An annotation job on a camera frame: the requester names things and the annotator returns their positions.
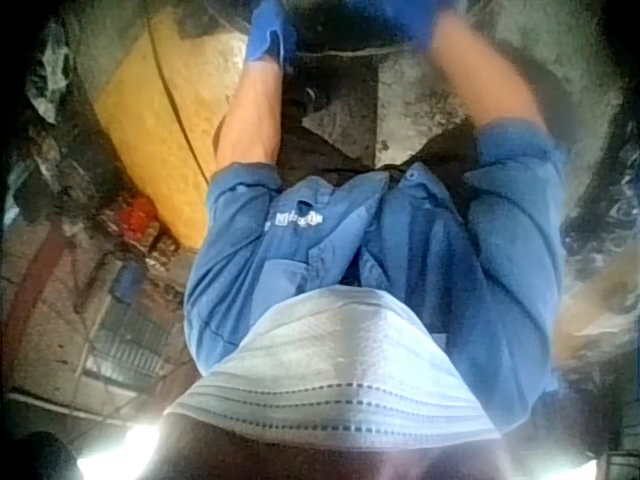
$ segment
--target pipe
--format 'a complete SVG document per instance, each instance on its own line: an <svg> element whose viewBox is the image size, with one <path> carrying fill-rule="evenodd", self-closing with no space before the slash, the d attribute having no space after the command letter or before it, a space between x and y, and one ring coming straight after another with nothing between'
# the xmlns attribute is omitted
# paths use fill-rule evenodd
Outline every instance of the pipe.
<svg viewBox="0 0 640 480"><path fill-rule="evenodd" d="M126 422L124 420L118 420L116 418L104 418L101 415L83 412L81 410L70 409L69 407L56 405L54 403L50 403L45 400L34 398L30 395L25 395L23 393L9 392L5 395L5 397L11 400L16 400L17 402L23 402L29 405L34 405L36 407L44 408L45 410L50 410L52 412L63 413L65 415L71 415L73 417L78 417L78 418L84 418L85 420L94 420L96 422L105 422L105 423L110 423L112 425L118 425L120 427L129 427L129 428L135 427L137 425L136 423Z"/></svg>

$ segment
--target forearm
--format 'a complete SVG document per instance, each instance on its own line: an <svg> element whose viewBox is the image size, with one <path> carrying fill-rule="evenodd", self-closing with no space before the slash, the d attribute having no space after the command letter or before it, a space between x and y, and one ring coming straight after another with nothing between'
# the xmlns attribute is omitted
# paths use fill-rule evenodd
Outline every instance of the forearm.
<svg viewBox="0 0 640 480"><path fill-rule="evenodd" d="M545 128L526 81L455 13L440 14L430 53L476 127L517 118Z"/></svg>
<svg viewBox="0 0 640 480"><path fill-rule="evenodd" d="M280 149L282 69L265 56L244 66L220 132L218 170L233 162L275 164Z"/></svg>

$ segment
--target blue nitrile glove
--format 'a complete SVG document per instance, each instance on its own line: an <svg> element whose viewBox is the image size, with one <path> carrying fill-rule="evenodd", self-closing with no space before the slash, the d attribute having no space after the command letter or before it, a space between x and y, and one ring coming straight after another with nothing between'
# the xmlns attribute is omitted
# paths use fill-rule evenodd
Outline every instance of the blue nitrile glove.
<svg viewBox="0 0 640 480"><path fill-rule="evenodd" d="M296 31L289 23L280 0L262 0L253 12L245 61L255 62L265 55L283 69L291 67L296 53Z"/></svg>
<svg viewBox="0 0 640 480"><path fill-rule="evenodd" d="M453 8L454 0L349 0L351 5L365 14L389 20L398 26L407 40L420 49L431 45L438 14Z"/></svg>

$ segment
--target metal grate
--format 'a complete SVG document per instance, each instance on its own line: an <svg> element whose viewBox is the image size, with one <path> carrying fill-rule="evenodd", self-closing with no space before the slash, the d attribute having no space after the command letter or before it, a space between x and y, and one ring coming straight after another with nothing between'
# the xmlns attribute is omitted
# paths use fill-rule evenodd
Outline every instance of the metal grate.
<svg viewBox="0 0 640 480"><path fill-rule="evenodd" d="M111 298L87 356L84 374L110 385L143 392L164 368L168 332L141 305Z"/></svg>

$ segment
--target shirt pocket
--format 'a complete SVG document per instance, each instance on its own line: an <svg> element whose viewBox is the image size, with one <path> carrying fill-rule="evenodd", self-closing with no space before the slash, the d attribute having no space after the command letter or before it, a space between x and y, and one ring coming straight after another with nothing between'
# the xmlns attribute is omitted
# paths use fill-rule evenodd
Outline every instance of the shirt pocket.
<svg viewBox="0 0 640 480"><path fill-rule="evenodd" d="M251 326L274 305L306 291L309 265L286 259L267 260L251 305Z"/></svg>

